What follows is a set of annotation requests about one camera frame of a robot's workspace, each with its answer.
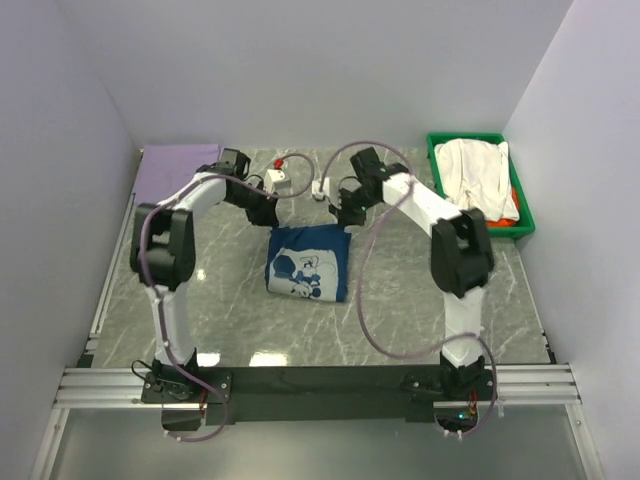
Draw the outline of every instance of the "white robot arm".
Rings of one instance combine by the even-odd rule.
[[[445,337],[461,333],[480,335],[482,301],[493,254],[485,218],[479,210],[462,212],[406,173],[400,164],[385,165],[375,149],[367,148],[351,158],[361,186],[355,191],[335,191],[329,182],[329,208],[343,225],[362,225],[366,209],[376,203],[396,205],[432,238],[431,274],[444,293]],[[446,344],[443,357],[454,368],[468,367],[482,357],[482,347],[473,338]]]
[[[146,217],[160,205],[168,206],[158,212],[150,224],[146,258],[154,286],[146,286],[152,306],[156,333],[155,360],[172,365],[167,355],[169,347],[180,365],[196,361],[195,346],[187,321],[187,287],[195,268],[194,225],[215,205],[225,201],[245,209],[247,219],[257,226],[277,227],[275,213],[277,199],[248,190],[245,186],[212,174],[224,174],[244,180],[250,160],[237,150],[223,150],[219,161],[204,165],[193,179],[171,197],[157,205],[141,204],[137,207],[130,255],[130,266],[146,284],[139,253],[141,233]],[[274,193],[288,186],[289,179],[280,170],[268,170],[267,185],[261,182],[257,189]],[[164,318],[166,339],[163,339],[160,316]]]

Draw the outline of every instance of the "gray marble surface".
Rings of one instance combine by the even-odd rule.
[[[253,159],[251,173],[263,173],[289,150],[243,149]],[[331,149],[302,150],[324,167]],[[426,149],[407,149],[418,178],[433,187]],[[341,155],[330,177],[352,174]],[[392,154],[380,151],[386,163]],[[287,171],[293,188],[308,178],[306,162],[291,159]],[[265,289],[269,230],[250,225],[244,211],[222,204],[196,225],[197,265],[188,290],[189,322],[200,354],[220,357],[221,365],[360,365],[397,363],[369,346],[355,308],[356,273],[372,222],[386,209],[369,211],[365,227],[353,233],[349,259],[349,294],[342,304],[316,302],[269,293]],[[281,200],[282,225],[335,223],[326,203],[310,193]],[[135,359],[151,360],[154,331],[151,308],[142,285],[129,270],[131,225],[115,270],[114,288],[106,307],[94,367],[127,367]],[[369,259],[364,306],[378,340],[395,352],[423,348],[444,336],[441,292],[429,270],[429,238],[402,213],[395,214],[376,240]],[[544,337],[513,241],[494,239],[496,260],[482,314],[483,337],[500,363],[548,363]],[[436,356],[426,358],[434,363]]]

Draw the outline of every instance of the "purple cloth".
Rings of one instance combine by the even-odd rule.
[[[133,185],[135,204],[158,203],[184,187],[202,165],[218,161],[220,147],[147,145]]]

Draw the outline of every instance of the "white connector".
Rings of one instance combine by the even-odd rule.
[[[328,183],[328,179],[325,179],[324,183],[326,186],[326,184]],[[322,202],[325,198],[327,198],[327,191],[320,191],[320,180],[314,180],[313,182],[311,182],[311,196],[317,202]]]
[[[275,193],[276,190],[283,190],[291,187],[291,177],[284,170],[270,168],[264,176],[264,191]]]

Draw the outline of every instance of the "orange cloth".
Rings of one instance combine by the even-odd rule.
[[[520,202],[518,201],[518,194],[514,187],[511,187],[511,198],[513,198],[516,208],[520,211]],[[501,218],[497,222],[487,222],[487,225],[490,227],[513,227],[516,223],[518,222],[511,220],[510,218]]]

